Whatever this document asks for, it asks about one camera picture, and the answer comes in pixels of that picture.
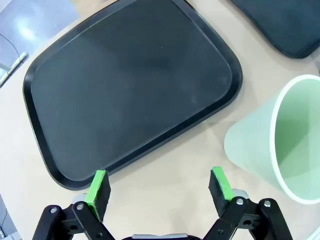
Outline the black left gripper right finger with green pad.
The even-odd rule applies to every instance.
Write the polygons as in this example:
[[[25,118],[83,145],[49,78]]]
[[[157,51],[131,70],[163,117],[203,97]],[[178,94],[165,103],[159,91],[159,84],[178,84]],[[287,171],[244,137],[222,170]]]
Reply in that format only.
[[[291,240],[293,237],[272,198],[259,203],[236,196],[220,166],[210,170],[208,189],[219,218],[204,236],[205,240],[231,240],[238,229],[248,230],[254,240]]]

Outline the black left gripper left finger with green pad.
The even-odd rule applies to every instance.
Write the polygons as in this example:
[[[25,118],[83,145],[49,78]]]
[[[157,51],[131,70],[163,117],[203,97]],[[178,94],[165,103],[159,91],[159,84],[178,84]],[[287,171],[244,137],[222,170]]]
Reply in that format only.
[[[62,209],[58,205],[44,208],[34,240],[71,240],[84,233],[89,240],[113,240],[103,224],[111,194],[106,170],[96,171],[84,201],[77,201]]]

